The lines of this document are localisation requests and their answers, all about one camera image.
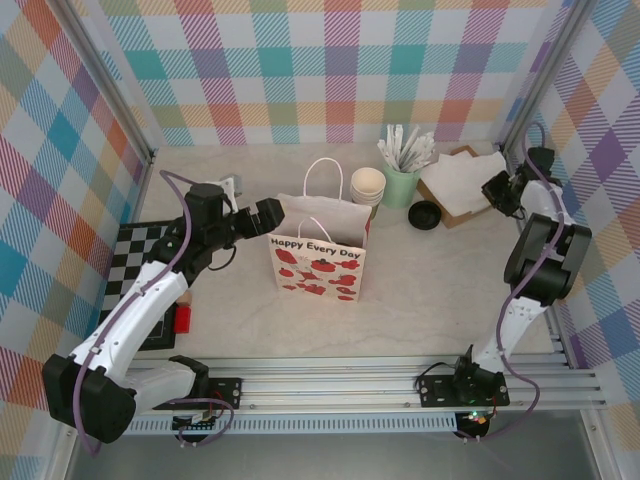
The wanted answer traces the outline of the white red-flower paper bag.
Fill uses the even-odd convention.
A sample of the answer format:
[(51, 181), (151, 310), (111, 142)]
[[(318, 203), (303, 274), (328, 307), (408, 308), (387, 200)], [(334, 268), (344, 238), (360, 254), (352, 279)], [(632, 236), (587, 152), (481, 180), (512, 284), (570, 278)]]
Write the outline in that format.
[(372, 208), (336, 197), (277, 196), (281, 224), (268, 234), (279, 289), (342, 302), (359, 299)]

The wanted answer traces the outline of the black white checkerboard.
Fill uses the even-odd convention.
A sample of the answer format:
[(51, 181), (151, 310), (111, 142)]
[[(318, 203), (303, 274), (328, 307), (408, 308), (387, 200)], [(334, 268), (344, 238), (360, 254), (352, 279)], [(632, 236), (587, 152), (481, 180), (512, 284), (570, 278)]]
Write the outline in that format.
[[(170, 223), (170, 220), (163, 220), (123, 224), (120, 227), (98, 324), (105, 321), (120, 299), (128, 292), (140, 272), (143, 257), (150, 252), (153, 244), (165, 234)], [(173, 303), (157, 321), (139, 348), (140, 351), (174, 348), (176, 310), (177, 304)]]

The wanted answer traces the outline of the black cup lid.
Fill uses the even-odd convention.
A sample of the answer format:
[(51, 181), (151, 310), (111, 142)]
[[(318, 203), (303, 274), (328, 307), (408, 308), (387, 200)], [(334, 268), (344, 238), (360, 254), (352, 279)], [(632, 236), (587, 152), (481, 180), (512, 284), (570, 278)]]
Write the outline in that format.
[(422, 200), (414, 203), (408, 211), (410, 225), (418, 230), (428, 231), (436, 228), (442, 217), (439, 206), (431, 201)]

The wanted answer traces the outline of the stack of paper cups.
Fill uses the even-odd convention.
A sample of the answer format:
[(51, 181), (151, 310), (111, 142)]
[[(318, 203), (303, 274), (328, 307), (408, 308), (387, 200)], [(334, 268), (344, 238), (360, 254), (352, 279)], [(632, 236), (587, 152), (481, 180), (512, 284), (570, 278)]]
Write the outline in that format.
[(352, 202), (371, 208), (370, 219), (376, 216), (378, 206), (383, 198), (386, 177), (374, 168), (363, 167), (351, 176), (350, 194)]

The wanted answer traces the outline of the mint green straw holder cup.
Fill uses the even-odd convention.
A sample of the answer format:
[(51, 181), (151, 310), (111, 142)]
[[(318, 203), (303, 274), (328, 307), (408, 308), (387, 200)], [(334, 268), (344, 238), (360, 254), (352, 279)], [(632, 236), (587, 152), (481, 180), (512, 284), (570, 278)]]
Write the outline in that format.
[(420, 172), (403, 173), (385, 164), (383, 174), (386, 178), (386, 185), (382, 204), (391, 209), (409, 207), (416, 191)]

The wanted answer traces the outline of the small circuit board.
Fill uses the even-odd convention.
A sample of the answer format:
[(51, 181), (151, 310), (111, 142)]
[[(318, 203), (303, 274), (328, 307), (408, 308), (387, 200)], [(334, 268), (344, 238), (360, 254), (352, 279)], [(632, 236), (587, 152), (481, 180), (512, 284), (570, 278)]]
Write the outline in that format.
[(196, 433), (210, 435), (217, 433), (222, 427), (222, 422), (216, 415), (203, 413), (180, 412), (174, 415), (171, 420), (171, 430), (178, 433), (180, 430), (187, 434)]

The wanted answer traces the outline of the circuit board with lights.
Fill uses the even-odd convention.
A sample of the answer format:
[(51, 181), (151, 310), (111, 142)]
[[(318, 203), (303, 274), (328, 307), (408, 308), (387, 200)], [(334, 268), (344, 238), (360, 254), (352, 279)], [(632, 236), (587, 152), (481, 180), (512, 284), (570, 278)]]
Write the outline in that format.
[(488, 433), (493, 416), (494, 414), (491, 412), (457, 413), (457, 430), (454, 434), (463, 439), (482, 438)]

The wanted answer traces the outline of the grey metal panel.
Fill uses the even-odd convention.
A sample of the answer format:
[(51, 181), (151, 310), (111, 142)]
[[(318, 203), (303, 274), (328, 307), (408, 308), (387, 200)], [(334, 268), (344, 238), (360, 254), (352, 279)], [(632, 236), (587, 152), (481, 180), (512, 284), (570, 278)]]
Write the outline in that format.
[(529, 434), (493, 446), (438, 435), (229, 436), (202, 449), (128, 437), (80, 450), (56, 480), (601, 480), (578, 440)]

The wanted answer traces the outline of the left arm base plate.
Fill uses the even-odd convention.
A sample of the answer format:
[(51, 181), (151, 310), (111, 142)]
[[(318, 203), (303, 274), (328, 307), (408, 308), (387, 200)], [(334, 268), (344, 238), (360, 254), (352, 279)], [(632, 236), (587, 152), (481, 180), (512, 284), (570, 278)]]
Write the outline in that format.
[(190, 398), (204, 398), (197, 402), (199, 408), (216, 411), (220, 405), (210, 402), (210, 399), (222, 400), (230, 404), (234, 409), (240, 406), (243, 380), (239, 377), (209, 377), (195, 385), (190, 392)]

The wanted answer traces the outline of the wide grooved aluminium rail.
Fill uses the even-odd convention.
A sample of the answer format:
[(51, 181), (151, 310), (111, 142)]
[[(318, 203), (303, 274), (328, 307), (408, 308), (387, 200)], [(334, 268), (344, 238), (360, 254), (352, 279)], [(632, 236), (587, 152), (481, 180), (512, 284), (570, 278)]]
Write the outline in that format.
[[(415, 377), (453, 356), (201, 358), (214, 377), (242, 379), (243, 413), (386, 412), (419, 408)], [(517, 373), (540, 387), (539, 411), (604, 409), (591, 370), (572, 369), (563, 353), (516, 354)]]

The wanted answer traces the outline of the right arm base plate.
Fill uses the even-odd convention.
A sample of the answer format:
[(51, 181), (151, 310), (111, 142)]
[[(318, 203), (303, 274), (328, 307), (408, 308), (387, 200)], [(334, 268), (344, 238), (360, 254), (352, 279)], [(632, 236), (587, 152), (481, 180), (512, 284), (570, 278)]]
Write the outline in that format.
[(417, 389), (423, 408), (504, 407), (511, 403), (501, 373), (466, 379), (455, 379), (453, 375), (425, 375), (419, 378)]

